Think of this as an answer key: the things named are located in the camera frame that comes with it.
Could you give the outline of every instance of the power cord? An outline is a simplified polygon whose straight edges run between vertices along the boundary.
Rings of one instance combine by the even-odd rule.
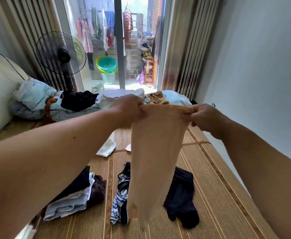
[[[25,80],[24,77],[14,68],[14,66],[11,64],[11,62],[4,55],[2,55],[1,53],[0,53],[0,55],[3,56],[7,60],[7,62],[12,66],[12,68],[20,75],[20,77],[23,80]]]

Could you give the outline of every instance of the white plastic basket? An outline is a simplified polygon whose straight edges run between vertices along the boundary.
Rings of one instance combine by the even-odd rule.
[[[115,73],[101,73],[104,84],[111,85],[115,83]]]

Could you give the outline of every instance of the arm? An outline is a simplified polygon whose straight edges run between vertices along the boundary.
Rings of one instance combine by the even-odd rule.
[[[223,141],[263,217],[280,239],[291,239],[291,159],[212,106],[193,108],[184,119]]]
[[[10,238],[65,189],[110,134],[142,115],[141,98],[50,124],[0,142],[0,238]]]

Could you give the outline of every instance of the forearm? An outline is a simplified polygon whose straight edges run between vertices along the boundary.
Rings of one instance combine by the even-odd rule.
[[[281,239],[291,239],[291,159],[229,122],[222,141],[253,201]]]
[[[0,231],[6,233],[0,238],[21,229],[66,188],[119,125],[107,110],[1,141],[0,228],[10,231]]]

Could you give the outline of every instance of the striped curtain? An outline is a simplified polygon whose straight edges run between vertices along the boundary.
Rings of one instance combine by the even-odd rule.
[[[161,89],[193,99],[219,0],[174,0]]]
[[[0,35],[8,50],[30,76],[65,90],[64,77],[42,66],[36,52],[39,38],[51,31],[61,31],[53,0],[0,0]],[[74,76],[71,80],[78,91]]]

